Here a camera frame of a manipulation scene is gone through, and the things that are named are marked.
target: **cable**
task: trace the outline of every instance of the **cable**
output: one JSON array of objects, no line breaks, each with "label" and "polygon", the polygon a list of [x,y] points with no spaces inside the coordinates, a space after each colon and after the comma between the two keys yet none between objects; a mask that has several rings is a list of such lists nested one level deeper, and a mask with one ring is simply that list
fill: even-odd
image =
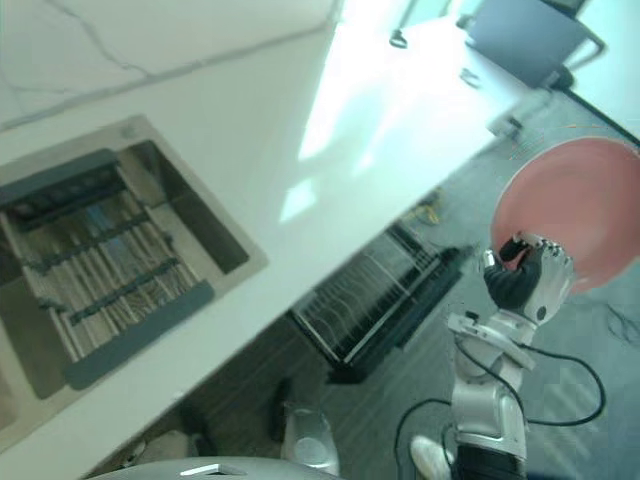
[{"label": "cable", "polygon": [[511,395],[513,395],[513,398],[515,399],[515,401],[518,402],[518,406],[520,407],[520,411],[522,412],[522,417],[526,419],[525,414],[524,414],[524,405],[522,405],[522,400],[520,399],[520,395],[518,395],[518,392],[516,391],[516,389],[513,388],[511,386],[511,384],[509,382],[507,382],[504,378],[502,378],[500,375],[498,375],[495,372],[492,372],[489,369],[489,367],[483,365],[478,360],[473,358],[471,356],[471,354],[462,346],[462,342],[459,339],[455,340],[455,344],[456,344],[456,347],[458,348],[458,350],[460,350],[460,353],[462,353],[471,363],[473,363],[477,367],[481,368],[487,375],[489,375],[490,377],[493,377],[494,379],[499,381],[502,385],[504,385],[504,387],[507,390],[509,390],[509,393],[511,393]]},{"label": "cable", "polygon": [[393,442],[393,455],[396,461],[396,472],[397,472],[398,480],[402,480],[402,463],[400,462],[400,452],[398,451],[398,447],[400,444],[400,434],[402,433],[402,427],[404,426],[405,422],[413,412],[430,403],[437,403],[440,405],[446,405],[448,407],[451,406],[451,402],[448,400],[442,400],[440,398],[427,398],[426,400],[421,400],[413,404],[411,407],[405,410],[405,412],[402,414],[402,417],[400,417],[400,421],[398,422],[398,426],[396,427],[395,440]]},{"label": "cable", "polygon": [[502,378],[500,375],[498,375],[497,373],[491,371],[487,366],[483,365],[481,362],[479,362],[478,360],[473,358],[473,356],[462,346],[462,343],[461,343],[461,341],[459,339],[455,340],[455,345],[458,348],[458,350],[460,350],[460,352],[471,363],[473,363],[477,367],[481,368],[487,375],[493,377],[494,379],[499,381],[502,385],[504,385],[504,387],[509,391],[509,393],[511,393],[511,395],[513,395],[513,398],[515,399],[515,401],[518,403],[518,406],[520,407],[520,411],[522,412],[522,416],[525,418],[525,420],[528,423],[531,423],[533,425],[545,425],[545,426],[548,426],[548,427],[575,427],[575,426],[578,426],[578,425],[584,425],[585,423],[589,423],[592,420],[595,420],[596,418],[598,418],[602,414],[602,412],[604,411],[604,409],[606,407],[606,404],[607,404],[607,393],[606,393],[606,390],[604,388],[604,384],[602,383],[602,380],[600,379],[600,377],[598,376],[596,371],[587,362],[585,362],[584,360],[581,360],[579,358],[572,357],[570,355],[562,355],[560,353],[548,352],[546,350],[542,350],[540,348],[531,347],[531,346],[525,345],[523,343],[516,343],[516,345],[518,345],[520,348],[524,348],[526,350],[530,350],[530,351],[538,353],[540,355],[544,355],[546,357],[551,357],[551,358],[556,358],[556,359],[559,359],[559,360],[568,360],[570,362],[574,362],[574,363],[577,363],[578,365],[582,366],[585,370],[587,370],[587,372],[589,372],[589,374],[591,375],[593,380],[596,382],[596,385],[598,386],[598,391],[599,391],[599,394],[600,394],[600,400],[599,400],[598,406],[596,407],[596,409],[592,413],[590,413],[586,417],[579,418],[577,420],[569,420],[569,421],[565,421],[565,422],[556,422],[556,421],[538,420],[538,419],[528,419],[525,416],[524,406],[522,404],[522,399],[520,398],[520,395],[518,395],[518,392],[515,390],[515,388],[513,388],[511,386],[511,384],[509,382],[507,382],[504,378]]},{"label": "cable", "polygon": [[546,350],[542,350],[541,348],[531,347],[529,345],[525,345],[522,343],[519,343],[517,345],[526,350],[531,350],[532,352],[538,353],[540,355],[544,355],[545,357],[557,358],[559,360],[568,360],[570,362],[574,362],[574,363],[577,363],[578,365],[581,365],[587,372],[589,372],[593,380],[596,382],[596,385],[598,385],[598,391],[600,393],[600,401],[598,403],[598,407],[586,417],[579,418],[578,420],[570,420],[568,422],[529,420],[529,423],[532,423],[534,425],[546,425],[548,427],[575,427],[577,425],[584,425],[585,423],[589,423],[590,421],[595,420],[602,414],[602,412],[604,411],[607,405],[607,392],[604,388],[604,384],[602,383],[602,380],[600,379],[596,371],[591,367],[591,365],[589,365],[584,360],[581,360],[576,357],[572,357],[570,355],[562,355],[560,353],[548,352]]}]

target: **white countertop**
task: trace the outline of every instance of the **white countertop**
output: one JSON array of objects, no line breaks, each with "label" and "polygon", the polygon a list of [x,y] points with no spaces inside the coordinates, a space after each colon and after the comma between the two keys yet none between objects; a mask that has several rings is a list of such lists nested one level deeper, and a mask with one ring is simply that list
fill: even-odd
[{"label": "white countertop", "polygon": [[447,19],[407,38],[340,27],[326,62],[329,31],[0,134],[2,165],[142,113],[269,260],[4,452],[0,478],[91,470],[491,140],[526,88]]},{"label": "white countertop", "polygon": [[338,7],[336,0],[5,0],[0,130],[316,31]]},{"label": "white countertop", "polygon": [[[574,73],[572,90],[640,138],[640,2],[589,0],[579,19],[604,40],[607,50]],[[583,51],[591,48],[585,45]]]}]

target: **sink basin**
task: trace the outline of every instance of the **sink basin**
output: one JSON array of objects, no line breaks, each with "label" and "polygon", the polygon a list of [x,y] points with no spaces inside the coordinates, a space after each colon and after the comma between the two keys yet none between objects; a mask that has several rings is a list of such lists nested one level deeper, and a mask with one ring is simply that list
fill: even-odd
[{"label": "sink basin", "polygon": [[143,117],[0,179],[0,451],[266,265]]},{"label": "sink basin", "polygon": [[46,399],[60,391],[70,358],[22,275],[0,285],[0,318],[35,395]]}]

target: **gray carpet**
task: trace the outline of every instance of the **gray carpet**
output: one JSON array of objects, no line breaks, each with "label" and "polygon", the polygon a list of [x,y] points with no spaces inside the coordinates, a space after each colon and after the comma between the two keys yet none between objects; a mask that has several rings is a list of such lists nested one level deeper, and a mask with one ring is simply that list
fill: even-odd
[{"label": "gray carpet", "polygon": [[[412,228],[436,244],[484,248],[495,202],[509,178],[538,152],[585,135],[619,137],[564,95],[554,95],[525,122],[517,144],[496,144],[444,182],[440,225],[426,226],[414,219]],[[345,479],[396,478],[392,444],[402,412],[422,398],[450,396],[453,349],[444,325],[448,312],[488,314],[494,308],[476,265],[468,262],[462,280],[406,348],[393,351],[361,385],[327,385],[323,358],[283,318],[204,382],[185,405],[205,419],[219,454],[276,457],[279,445],[267,434],[269,404],[278,381],[292,377],[297,400],[321,408],[333,425]],[[634,266],[606,287],[572,298],[536,337],[537,346],[591,362],[609,391],[610,405],[605,416],[587,426],[531,426],[530,471],[576,479],[640,478],[635,473],[640,462],[632,453],[640,444],[640,422],[633,408],[640,401],[640,335],[635,324],[621,323],[606,308],[608,302],[626,317],[640,318],[639,281],[640,268]],[[596,390],[570,364],[540,359],[538,368],[525,377],[522,397],[530,416],[576,418],[595,406]],[[167,414],[146,435],[175,424],[177,412]],[[406,449],[411,436],[438,436],[449,415],[445,407],[432,406],[410,418],[402,435],[405,470],[411,468]]]}]

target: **dish rack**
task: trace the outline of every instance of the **dish rack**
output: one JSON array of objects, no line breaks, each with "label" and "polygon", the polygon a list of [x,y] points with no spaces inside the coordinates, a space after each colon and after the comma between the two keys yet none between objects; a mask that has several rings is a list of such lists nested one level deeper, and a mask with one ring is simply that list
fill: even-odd
[{"label": "dish rack", "polygon": [[213,297],[113,154],[5,188],[4,235],[85,388]]},{"label": "dish rack", "polygon": [[333,367],[330,381],[361,382],[411,338],[460,278],[470,252],[421,244],[395,224],[298,301],[290,315]]}]

